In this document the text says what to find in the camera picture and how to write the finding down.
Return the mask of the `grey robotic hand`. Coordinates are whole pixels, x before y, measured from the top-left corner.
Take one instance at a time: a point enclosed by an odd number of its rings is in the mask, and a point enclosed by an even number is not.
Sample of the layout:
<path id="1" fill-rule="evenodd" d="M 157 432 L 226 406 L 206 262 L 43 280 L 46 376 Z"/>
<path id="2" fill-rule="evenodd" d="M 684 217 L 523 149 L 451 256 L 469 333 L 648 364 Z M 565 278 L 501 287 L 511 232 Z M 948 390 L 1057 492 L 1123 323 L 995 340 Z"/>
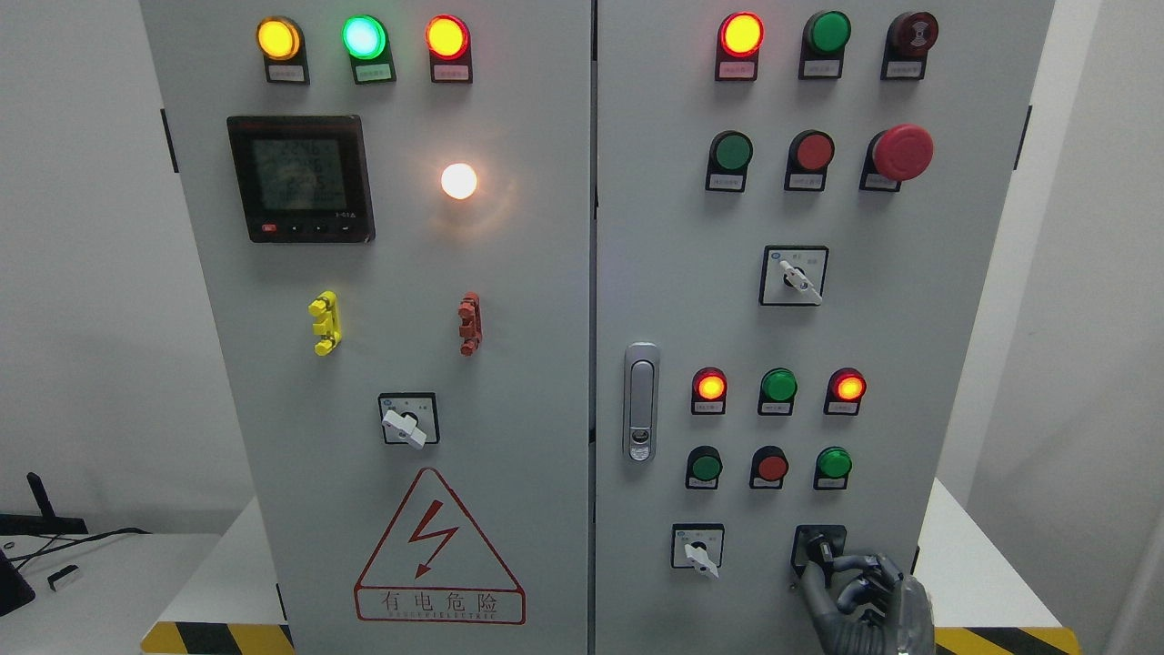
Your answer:
<path id="1" fill-rule="evenodd" d="M 937 652 L 927 588 L 882 554 L 808 560 L 799 592 L 824 654 Z"/>

